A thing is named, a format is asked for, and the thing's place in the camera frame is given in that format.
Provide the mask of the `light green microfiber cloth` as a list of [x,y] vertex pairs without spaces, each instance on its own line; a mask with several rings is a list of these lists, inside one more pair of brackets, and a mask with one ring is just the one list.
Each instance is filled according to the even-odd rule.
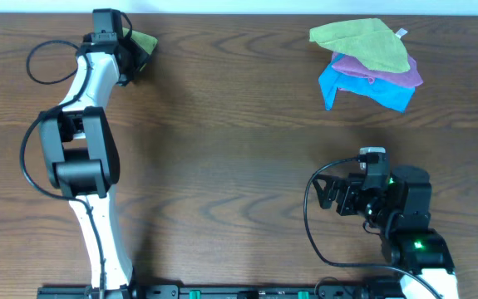
[[134,58],[135,69],[142,71],[157,47],[157,38],[125,27],[123,28],[123,34],[124,46]]

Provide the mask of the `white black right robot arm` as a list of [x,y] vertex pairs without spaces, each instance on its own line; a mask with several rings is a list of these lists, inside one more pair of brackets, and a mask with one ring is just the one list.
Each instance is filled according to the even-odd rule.
[[431,228],[429,174],[402,165],[365,164],[345,178],[317,170],[307,192],[323,209],[363,217],[363,227],[381,240],[384,263],[348,262],[347,268],[389,270],[357,287],[356,298],[457,298],[456,268],[446,240]]

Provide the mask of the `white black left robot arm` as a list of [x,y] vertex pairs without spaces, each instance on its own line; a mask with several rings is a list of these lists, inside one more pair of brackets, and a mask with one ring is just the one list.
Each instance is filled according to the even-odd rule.
[[43,157],[58,198],[75,213],[91,263],[88,296],[128,297],[134,268],[116,214],[120,157],[106,118],[114,86],[126,86],[149,61],[155,42],[131,37],[84,42],[66,97],[37,119]]

